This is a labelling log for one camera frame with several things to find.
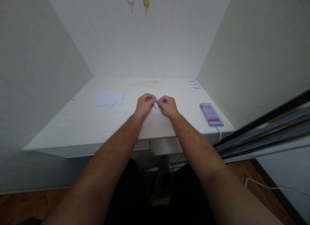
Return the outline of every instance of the desk surface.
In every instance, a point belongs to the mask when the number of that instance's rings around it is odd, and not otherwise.
[[[118,107],[98,108],[95,101],[107,91],[124,93],[123,104]],[[175,98],[179,112],[200,133],[217,133],[209,127],[199,104],[211,103],[204,89],[192,88],[187,80],[93,77],[69,103],[24,148],[41,148],[104,143],[133,114],[137,99],[144,93],[157,98],[168,95]],[[215,107],[224,126],[221,132],[234,131],[227,118]],[[171,122],[160,109],[152,108],[144,121],[139,139],[175,136]]]

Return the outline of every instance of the black pants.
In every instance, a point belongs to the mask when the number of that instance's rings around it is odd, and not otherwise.
[[[146,182],[130,159],[117,183],[105,224],[215,224],[202,187],[189,164],[174,173],[175,191],[168,208],[153,208]]]

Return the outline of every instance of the white wall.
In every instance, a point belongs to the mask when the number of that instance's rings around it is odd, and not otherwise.
[[[198,75],[238,129],[310,88],[310,0],[231,0]]]
[[[310,195],[310,144],[308,147],[256,158],[277,186],[295,188]],[[310,197],[298,191],[281,190],[310,224]]]
[[[0,145],[22,149],[92,73],[49,0],[0,7]]]
[[[197,77],[230,0],[50,0],[97,76]]]
[[[20,149],[92,73],[49,0],[0,7],[0,193],[67,185],[83,162]]]

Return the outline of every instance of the phone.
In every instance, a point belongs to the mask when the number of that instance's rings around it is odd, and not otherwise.
[[[209,126],[223,126],[224,125],[220,117],[217,115],[213,106],[210,103],[201,103],[199,106],[206,120],[208,120]]]

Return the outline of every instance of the paper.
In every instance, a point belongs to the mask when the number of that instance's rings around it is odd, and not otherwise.
[[[196,85],[193,85],[192,88],[203,88],[200,83],[196,84]]]
[[[187,80],[187,81],[190,81],[190,82],[198,82],[196,79],[191,79],[191,80]]]
[[[157,104],[157,102],[155,102],[155,103],[154,103],[154,107],[155,107],[155,109],[157,109],[157,108],[158,108],[158,104]]]
[[[120,106],[123,103],[124,93],[108,91],[99,95],[95,106],[99,108],[107,108],[113,106]]]
[[[200,85],[200,83],[197,80],[188,80],[191,81],[192,83],[190,83],[190,85],[192,85],[193,88],[202,88],[202,86]]]

